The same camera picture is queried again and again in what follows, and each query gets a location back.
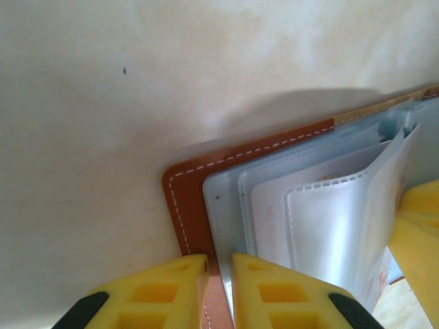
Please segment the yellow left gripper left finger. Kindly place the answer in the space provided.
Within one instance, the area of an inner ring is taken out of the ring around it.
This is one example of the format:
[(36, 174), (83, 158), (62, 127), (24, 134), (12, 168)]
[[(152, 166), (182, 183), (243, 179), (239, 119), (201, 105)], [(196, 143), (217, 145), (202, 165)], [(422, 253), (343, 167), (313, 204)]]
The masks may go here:
[(207, 256), (183, 256), (97, 287), (54, 329), (201, 329), (208, 281)]

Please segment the white card orange print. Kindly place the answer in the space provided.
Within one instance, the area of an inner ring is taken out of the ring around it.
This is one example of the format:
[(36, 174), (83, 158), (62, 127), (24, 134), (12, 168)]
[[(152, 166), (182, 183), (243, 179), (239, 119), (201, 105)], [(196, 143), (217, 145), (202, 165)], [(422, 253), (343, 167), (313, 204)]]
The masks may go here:
[(379, 292), (379, 272), (394, 222), (394, 212), (401, 190), (401, 174), (406, 167), (403, 151), (397, 151), (379, 167), (368, 187), (366, 203), (366, 272), (361, 303), (367, 310), (375, 306)]

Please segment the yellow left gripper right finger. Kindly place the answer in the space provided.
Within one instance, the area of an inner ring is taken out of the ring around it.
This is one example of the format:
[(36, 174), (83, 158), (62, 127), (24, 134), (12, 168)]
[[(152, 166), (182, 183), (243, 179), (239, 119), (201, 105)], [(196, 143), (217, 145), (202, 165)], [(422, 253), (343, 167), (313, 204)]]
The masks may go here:
[(233, 254), (235, 329), (379, 329), (346, 290), (249, 254)]

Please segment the brown leather card holder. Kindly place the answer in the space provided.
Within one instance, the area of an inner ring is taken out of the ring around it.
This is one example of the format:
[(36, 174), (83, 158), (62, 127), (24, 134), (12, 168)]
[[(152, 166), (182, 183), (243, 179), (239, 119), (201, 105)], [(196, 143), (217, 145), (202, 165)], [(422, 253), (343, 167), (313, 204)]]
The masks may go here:
[(203, 182), (209, 175), (325, 134), (339, 123), (383, 112), (409, 99), (434, 97), (439, 97), (439, 82), (422, 89), (400, 92), (341, 114), (307, 123), (292, 121), (283, 130), (258, 133), (243, 141), (229, 141), (221, 147), (209, 146), (199, 156), (168, 167), (162, 174), (162, 186), (180, 251), (184, 256), (206, 254), (209, 258), (209, 283), (202, 305), (201, 329), (234, 329), (202, 192)]

